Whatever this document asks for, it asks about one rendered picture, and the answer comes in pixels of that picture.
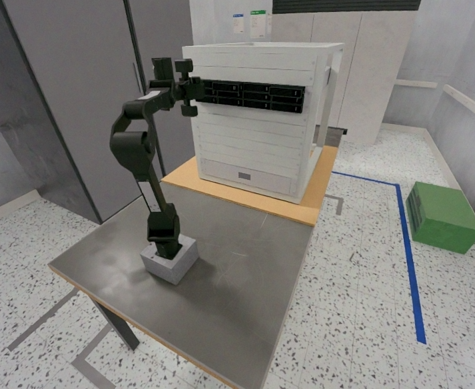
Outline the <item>tan wooden board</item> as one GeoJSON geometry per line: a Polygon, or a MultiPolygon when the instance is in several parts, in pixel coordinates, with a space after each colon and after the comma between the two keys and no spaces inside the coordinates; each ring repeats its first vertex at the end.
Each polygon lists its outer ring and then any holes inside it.
{"type": "Polygon", "coordinates": [[[161,179],[161,182],[315,226],[337,151],[336,147],[324,145],[300,204],[203,180],[198,176],[196,156],[161,179]]]}

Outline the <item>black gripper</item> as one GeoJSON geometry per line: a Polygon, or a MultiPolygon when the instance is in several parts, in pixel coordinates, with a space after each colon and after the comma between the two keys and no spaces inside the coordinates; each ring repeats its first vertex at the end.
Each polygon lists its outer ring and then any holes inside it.
{"type": "Polygon", "coordinates": [[[196,117],[198,115],[197,106],[191,106],[191,100],[185,100],[185,89],[183,89],[184,81],[188,81],[191,78],[189,73],[193,71],[193,60],[192,59],[175,59],[175,70],[177,73],[181,73],[182,77],[179,78],[179,82],[175,82],[175,85],[180,91],[180,100],[184,100],[184,105],[181,105],[181,113],[184,117],[196,117]]]}

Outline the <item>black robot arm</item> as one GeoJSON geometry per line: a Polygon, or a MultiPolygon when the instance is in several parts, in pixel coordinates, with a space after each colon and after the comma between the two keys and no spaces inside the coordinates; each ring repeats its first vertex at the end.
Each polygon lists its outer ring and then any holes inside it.
{"type": "MultiPolygon", "coordinates": [[[[183,247],[178,240],[180,221],[174,204],[166,203],[153,168],[157,132],[149,121],[159,110],[170,111],[179,100],[180,91],[175,85],[171,57],[151,60],[155,80],[149,80],[144,97],[123,103],[122,113],[111,128],[109,146],[118,163],[132,172],[150,211],[147,240],[155,242],[155,255],[173,260],[183,247]],[[146,120],[148,132],[124,132],[132,120],[146,120]]],[[[205,84],[200,77],[185,81],[183,89],[187,100],[205,96],[205,84]]]]}

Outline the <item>white rack cabinet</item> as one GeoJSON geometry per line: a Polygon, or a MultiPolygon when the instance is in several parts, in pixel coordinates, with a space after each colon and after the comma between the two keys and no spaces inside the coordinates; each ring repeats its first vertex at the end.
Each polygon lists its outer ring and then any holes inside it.
{"type": "Polygon", "coordinates": [[[182,47],[183,58],[193,60],[189,77],[305,87],[301,114],[193,99],[191,106],[198,107],[191,124],[199,178],[300,204],[322,153],[344,45],[227,43],[182,47]],[[326,63],[331,53],[329,68],[326,63]],[[326,98],[314,144],[325,84],[326,98]]]}

